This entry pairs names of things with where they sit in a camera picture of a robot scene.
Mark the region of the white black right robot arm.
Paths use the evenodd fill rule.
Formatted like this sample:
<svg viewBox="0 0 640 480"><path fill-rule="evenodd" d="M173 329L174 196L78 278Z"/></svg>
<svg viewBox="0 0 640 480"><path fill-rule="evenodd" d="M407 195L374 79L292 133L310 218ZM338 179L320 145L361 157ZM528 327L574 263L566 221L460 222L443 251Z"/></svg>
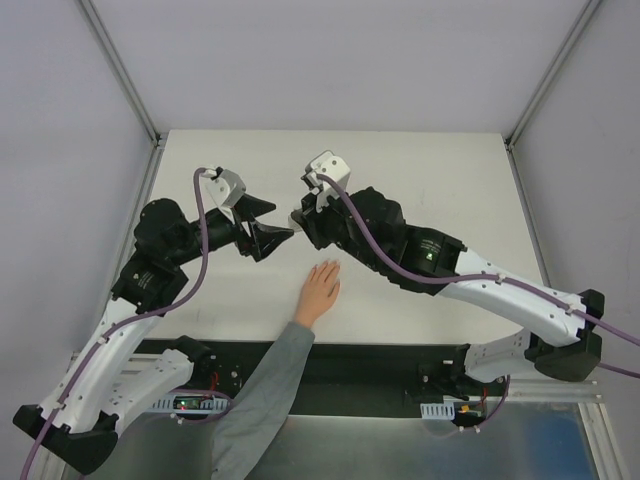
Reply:
<svg viewBox="0 0 640 480"><path fill-rule="evenodd" d="M596 290L571 294L519 278L450 235L408 224L400 204L373 188L323 207L310 193L290 220L316 249L334 245L403 290L462 301L519 326L501 339L459 347L450 382L461 394L530 371L582 382L600 364L593 322L604 313L604 296Z"/></svg>

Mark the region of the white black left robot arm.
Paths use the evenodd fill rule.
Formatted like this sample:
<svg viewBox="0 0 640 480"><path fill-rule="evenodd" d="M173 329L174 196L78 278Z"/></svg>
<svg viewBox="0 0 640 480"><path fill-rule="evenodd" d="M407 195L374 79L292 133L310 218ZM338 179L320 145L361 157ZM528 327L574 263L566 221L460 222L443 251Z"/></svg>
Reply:
<svg viewBox="0 0 640 480"><path fill-rule="evenodd" d="M187 285L184 264L227 245L260 262L292 237L288 228L259 222L274 208L242 195L228 215L213 209L203 222L190 222L173 200L147 204L134 230L134 254L87 345L52 394L18 409L14 425L80 474L90 475L137 417L174 390L186 391L186 400L175 406L189 417L204 415L197 401L223 413L220 401L235 397L242 386L242 365L186 335L171 341L131 380L119 384L116 379Z"/></svg>

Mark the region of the grey sleeved forearm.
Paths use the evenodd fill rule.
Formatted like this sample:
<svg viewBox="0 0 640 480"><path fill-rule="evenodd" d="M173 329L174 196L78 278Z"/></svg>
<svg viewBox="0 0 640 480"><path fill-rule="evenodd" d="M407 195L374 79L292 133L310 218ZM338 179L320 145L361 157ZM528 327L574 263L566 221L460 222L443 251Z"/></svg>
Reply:
<svg viewBox="0 0 640 480"><path fill-rule="evenodd" d="M315 335L290 322L271 345L213 431L213 479L244 479L286 422Z"/></svg>

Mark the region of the mannequin hand with nails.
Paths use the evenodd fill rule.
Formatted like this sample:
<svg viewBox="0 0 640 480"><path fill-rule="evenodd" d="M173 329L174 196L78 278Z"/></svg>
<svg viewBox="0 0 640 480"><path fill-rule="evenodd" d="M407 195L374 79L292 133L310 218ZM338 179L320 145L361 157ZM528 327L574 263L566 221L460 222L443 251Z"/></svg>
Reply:
<svg viewBox="0 0 640 480"><path fill-rule="evenodd" d="M335 304L340 291L340 263L336 260L314 265L304 281L293 321L311 329Z"/></svg>

